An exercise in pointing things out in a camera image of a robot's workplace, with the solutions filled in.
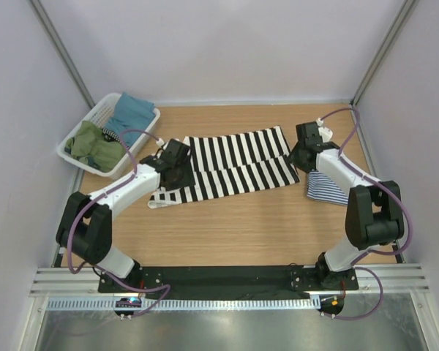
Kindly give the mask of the black white striped garment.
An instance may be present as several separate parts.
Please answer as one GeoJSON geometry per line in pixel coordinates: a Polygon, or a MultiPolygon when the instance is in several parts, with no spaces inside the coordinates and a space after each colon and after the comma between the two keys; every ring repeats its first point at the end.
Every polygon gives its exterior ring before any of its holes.
{"type": "Polygon", "coordinates": [[[150,209],[213,200],[290,186],[300,182],[288,160],[290,148],[280,126],[217,137],[185,137],[191,148],[195,184],[158,189],[150,209]]]}

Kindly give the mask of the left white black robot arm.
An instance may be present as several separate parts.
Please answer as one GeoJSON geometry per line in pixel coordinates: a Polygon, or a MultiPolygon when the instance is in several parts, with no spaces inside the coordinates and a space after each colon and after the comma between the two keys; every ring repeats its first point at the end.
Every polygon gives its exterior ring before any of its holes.
{"type": "Polygon", "coordinates": [[[113,244],[113,221],[144,195],[158,189],[177,190],[195,184],[191,148],[171,139],[154,155],[137,162],[129,174],[90,195],[70,195],[56,233],[56,242],[84,262],[115,276],[126,293],[140,284],[140,264],[113,244]]]}

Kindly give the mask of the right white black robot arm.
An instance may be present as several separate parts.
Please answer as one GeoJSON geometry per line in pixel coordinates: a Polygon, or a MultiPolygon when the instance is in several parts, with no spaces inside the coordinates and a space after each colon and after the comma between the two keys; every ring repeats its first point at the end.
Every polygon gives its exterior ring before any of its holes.
{"type": "Polygon", "coordinates": [[[348,196],[345,236],[315,264],[318,286],[336,290],[351,279],[362,256],[402,238],[405,221],[398,184],[370,178],[336,143],[323,139],[322,129],[315,121],[296,125],[297,144],[289,160],[305,173],[328,176],[348,196]]]}

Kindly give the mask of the blue white striped tank top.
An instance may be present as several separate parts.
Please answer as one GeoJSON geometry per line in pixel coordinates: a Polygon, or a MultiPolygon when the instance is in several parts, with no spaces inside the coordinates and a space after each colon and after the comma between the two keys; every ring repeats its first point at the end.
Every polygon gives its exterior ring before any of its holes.
{"type": "Polygon", "coordinates": [[[307,174],[307,197],[334,205],[348,204],[348,196],[327,175],[312,171],[307,174]]]}

